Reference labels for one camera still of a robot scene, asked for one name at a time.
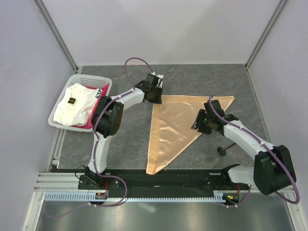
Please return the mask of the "peach satin napkin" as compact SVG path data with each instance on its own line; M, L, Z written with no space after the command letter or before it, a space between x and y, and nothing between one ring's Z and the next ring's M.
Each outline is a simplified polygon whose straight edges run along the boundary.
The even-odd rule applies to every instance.
M146 173L154 175L167 167L201 133L191 126L208 96L163 95L152 110Z

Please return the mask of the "black spoon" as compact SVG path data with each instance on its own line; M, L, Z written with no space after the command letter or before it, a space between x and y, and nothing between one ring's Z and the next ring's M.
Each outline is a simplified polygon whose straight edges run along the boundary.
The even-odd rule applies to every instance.
M217 152L221 155L221 156L225 156L226 155L226 151L229 149L229 148L231 148L231 147L233 147L233 146L235 146L236 145L236 143L233 143L233 144L231 144L231 145L229 145L228 147L218 147L217 148Z

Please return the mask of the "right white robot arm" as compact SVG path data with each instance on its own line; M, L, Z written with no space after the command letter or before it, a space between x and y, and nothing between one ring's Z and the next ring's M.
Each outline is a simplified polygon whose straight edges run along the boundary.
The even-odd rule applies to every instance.
M284 145L275 146L250 131L233 114L225 114L218 100L208 100L200 109L192 129L203 134L213 131L232 140L254 161L253 167L234 164L223 169L221 186L232 189L238 183L254 185L269 195L296 184L290 152Z

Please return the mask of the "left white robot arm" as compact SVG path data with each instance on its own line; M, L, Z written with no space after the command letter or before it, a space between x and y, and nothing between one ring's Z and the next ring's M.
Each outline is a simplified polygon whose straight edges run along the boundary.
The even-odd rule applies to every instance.
M163 75L148 74L146 79L117 96L102 96L93 113L94 144L90 162L85 169L89 184L95 189L105 185L103 172L107 167L107 155L114 135L118 132L123 112L139 103L162 103Z

